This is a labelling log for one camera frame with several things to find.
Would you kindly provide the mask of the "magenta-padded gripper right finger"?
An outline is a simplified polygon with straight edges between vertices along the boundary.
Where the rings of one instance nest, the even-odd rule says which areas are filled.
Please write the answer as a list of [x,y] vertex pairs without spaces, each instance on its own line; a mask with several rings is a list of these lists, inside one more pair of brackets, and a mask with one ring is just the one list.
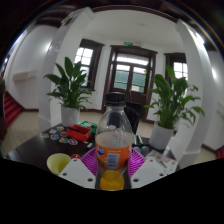
[[132,189],[141,188],[166,176],[153,158],[146,159],[135,149],[130,152],[128,175]]

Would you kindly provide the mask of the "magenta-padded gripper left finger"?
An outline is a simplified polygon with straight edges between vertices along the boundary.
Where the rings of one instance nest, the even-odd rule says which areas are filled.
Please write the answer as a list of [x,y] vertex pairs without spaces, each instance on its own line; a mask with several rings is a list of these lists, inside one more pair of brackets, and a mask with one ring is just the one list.
[[59,176],[78,186],[94,189],[98,175],[96,149],[85,153],[80,159],[73,158],[61,171]]

